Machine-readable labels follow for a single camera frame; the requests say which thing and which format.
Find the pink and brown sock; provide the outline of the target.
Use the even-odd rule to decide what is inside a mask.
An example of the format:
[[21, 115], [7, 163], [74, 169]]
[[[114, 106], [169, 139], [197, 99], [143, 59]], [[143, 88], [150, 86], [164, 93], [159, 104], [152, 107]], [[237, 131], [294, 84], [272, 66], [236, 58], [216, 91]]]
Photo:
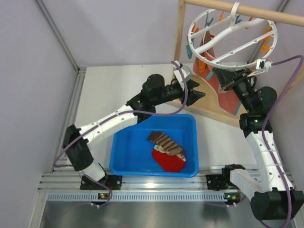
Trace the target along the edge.
[[[214, 35], [210, 34], [209, 31], [207, 31], [200, 43], [200, 46], [203, 46], [207, 44], [209, 41], [211, 41], [214, 38]], [[210, 48], [209, 50], [203, 52], [201, 54], [202, 57], [205, 57], [207, 60], [212, 61], [215, 59], [215, 52], [213, 48]], [[235, 95], [235, 93], [230, 91], [225, 91], [221, 88], [219, 81], [214, 74], [213, 77], [210, 80], [207, 80], [206, 77], [210, 71], [212, 71], [213, 66], [206, 64], [206, 69], [203, 73], [199, 72], [199, 58], [195, 58], [195, 62], [193, 64], [193, 71], [194, 73], [202, 78], [209, 86], [212, 87], [212, 89], [215, 91], [218, 97], [218, 104], [221, 109], [223, 109], [225, 112], [237, 115], [240, 107], [241, 102], [239, 101], [238, 97]]]

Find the small cream sock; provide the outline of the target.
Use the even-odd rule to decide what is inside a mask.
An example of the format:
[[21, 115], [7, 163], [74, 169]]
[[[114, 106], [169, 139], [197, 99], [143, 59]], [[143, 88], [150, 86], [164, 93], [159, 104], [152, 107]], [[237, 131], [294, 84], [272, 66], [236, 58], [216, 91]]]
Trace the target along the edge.
[[161, 146], [159, 145], [155, 145], [154, 146], [154, 150], [160, 152], [160, 153], [165, 153], [167, 155], [171, 155], [171, 153], [169, 151], [164, 150]]

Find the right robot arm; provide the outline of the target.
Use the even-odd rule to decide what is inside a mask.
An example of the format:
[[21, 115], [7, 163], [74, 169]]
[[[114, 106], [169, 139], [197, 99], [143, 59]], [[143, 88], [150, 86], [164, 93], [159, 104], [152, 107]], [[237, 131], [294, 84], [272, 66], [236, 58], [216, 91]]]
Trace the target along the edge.
[[264, 86], [255, 88], [256, 76], [248, 68], [231, 71], [213, 69], [220, 86], [232, 90], [246, 113], [239, 125], [254, 154], [261, 181], [249, 176], [242, 165], [222, 168], [222, 184], [238, 187], [249, 199], [254, 217], [258, 220], [293, 219], [304, 203], [304, 193], [295, 190], [287, 178], [274, 142], [268, 114], [277, 100], [276, 90]]

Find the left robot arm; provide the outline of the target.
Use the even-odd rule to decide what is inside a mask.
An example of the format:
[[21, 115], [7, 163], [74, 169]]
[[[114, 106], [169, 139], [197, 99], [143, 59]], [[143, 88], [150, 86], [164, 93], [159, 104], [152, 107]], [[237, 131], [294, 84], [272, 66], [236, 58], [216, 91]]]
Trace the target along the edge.
[[198, 86], [190, 76], [180, 73], [168, 85], [162, 75], [152, 74], [142, 85], [140, 93], [117, 111], [85, 126], [69, 126], [64, 136], [63, 153], [67, 155], [75, 171], [88, 176], [92, 185], [101, 189], [106, 186], [108, 175], [93, 158], [94, 145], [124, 128], [157, 115], [155, 107], [158, 105], [179, 99], [182, 106], [191, 106], [206, 95], [195, 89]]

